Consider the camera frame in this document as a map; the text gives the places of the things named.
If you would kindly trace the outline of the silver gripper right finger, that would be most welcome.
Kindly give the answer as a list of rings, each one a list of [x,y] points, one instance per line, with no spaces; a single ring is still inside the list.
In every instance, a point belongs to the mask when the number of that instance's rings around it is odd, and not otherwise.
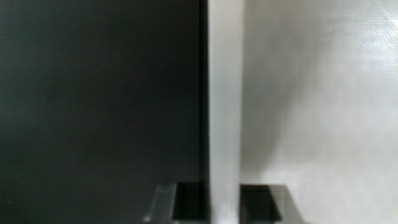
[[[306,224],[285,185],[241,185],[241,224]]]

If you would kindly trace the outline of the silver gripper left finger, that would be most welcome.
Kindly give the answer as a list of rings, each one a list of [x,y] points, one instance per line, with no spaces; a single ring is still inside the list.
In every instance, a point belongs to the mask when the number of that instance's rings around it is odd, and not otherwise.
[[[161,184],[145,224],[209,224],[209,198],[202,182]]]

